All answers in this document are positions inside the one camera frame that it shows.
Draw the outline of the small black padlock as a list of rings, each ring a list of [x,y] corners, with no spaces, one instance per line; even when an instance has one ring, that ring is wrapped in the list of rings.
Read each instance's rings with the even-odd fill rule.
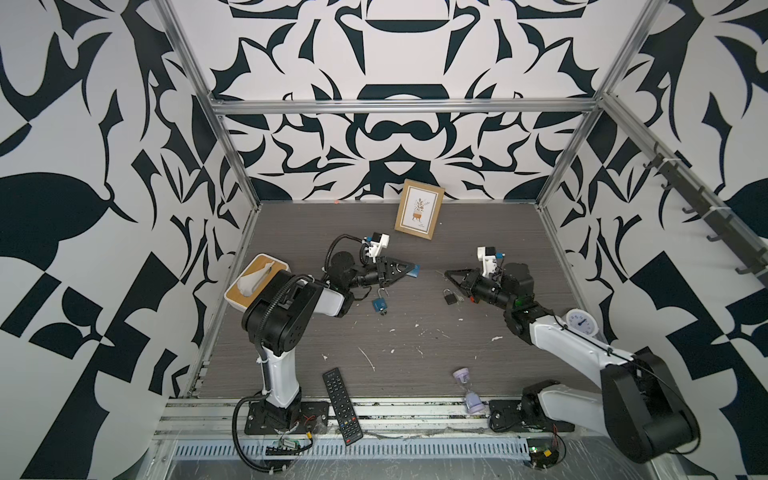
[[[443,290],[443,298],[447,305],[460,304],[464,302],[464,299],[460,294],[457,294],[449,288]]]

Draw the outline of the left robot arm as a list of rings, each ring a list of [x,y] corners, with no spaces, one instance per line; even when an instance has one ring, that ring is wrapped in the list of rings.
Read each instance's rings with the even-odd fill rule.
[[[342,234],[329,246],[322,275],[293,273],[289,265],[260,253],[225,291],[225,301],[242,313],[241,328],[257,351],[260,396],[249,402],[248,433],[297,427],[302,391],[295,350],[315,315],[341,318],[359,300],[355,291],[379,291],[417,275],[412,262],[387,256],[390,236]]]

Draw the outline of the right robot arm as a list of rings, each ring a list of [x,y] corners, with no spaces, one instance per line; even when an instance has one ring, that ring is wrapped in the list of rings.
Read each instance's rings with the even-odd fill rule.
[[[600,433],[635,463],[699,445],[699,422],[664,360],[648,348],[631,353],[600,341],[595,318],[584,310],[558,316],[542,306],[527,265],[508,264],[498,274],[474,268],[444,275],[468,300],[501,309],[520,340],[560,358],[599,389],[554,380],[531,385],[520,402],[524,425],[563,422]]]

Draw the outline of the purple hourglass timer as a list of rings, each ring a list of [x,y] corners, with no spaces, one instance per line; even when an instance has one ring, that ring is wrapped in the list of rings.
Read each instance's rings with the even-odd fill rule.
[[[473,390],[473,384],[468,368],[460,368],[452,374],[454,380],[464,392],[464,405],[470,415],[481,413],[485,405],[480,396]]]

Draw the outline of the white round clock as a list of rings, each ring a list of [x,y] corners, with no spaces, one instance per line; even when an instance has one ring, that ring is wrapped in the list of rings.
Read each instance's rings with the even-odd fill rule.
[[[588,337],[596,337],[600,330],[597,320],[585,310],[569,310],[565,316],[565,321],[571,330]]]

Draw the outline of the tissue box wooden lid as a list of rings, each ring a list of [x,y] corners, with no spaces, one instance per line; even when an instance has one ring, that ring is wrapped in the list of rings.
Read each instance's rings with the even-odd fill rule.
[[[225,301],[244,312],[279,272],[290,271],[290,266],[271,255],[258,254],[224,293]]]

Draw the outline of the black remote control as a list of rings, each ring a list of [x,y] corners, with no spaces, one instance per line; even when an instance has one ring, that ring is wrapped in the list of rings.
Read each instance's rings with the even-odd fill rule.
[[[342,435],[344,445],[351,446],[364,436],[354,404],[338,368],[325,372],[322,379],[331,407]]]

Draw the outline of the wooden picture frame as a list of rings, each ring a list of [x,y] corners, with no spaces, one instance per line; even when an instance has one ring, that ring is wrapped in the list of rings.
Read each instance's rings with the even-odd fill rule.
[[[438,216],[445,189],[413,180],[406,180],[401,192],[395,230],[431,240],[438,225]]]

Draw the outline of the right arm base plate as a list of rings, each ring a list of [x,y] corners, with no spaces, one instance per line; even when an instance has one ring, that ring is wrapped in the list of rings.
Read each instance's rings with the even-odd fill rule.
[[[530,399],[491,400],[488,403],[489,428],[495,433],[565,432],[572,433],[572,423],[553,420]]]

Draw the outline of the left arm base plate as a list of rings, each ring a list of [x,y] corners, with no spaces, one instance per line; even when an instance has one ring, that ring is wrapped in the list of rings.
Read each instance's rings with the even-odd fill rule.
[[[324,431],[329,409],[327,401],[294,402],[286,408],[278,408],[266,400],[251,402],[244,432],[246,435],[271,435]]]

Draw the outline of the wall hook rack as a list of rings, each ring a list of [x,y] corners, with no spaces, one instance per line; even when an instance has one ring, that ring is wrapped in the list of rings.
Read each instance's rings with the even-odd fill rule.
[[[685,202],[682,212],[702,220],[711,230],[707,240],[722,242],[741,261],[738,275],[750,275],[767,288],[767,245],[737,213],[720,199],[678,157],[665,152],[658,141],[653,143],[653,158],[645,170],[655,170],[664,179],[662,190],[676,192]]]

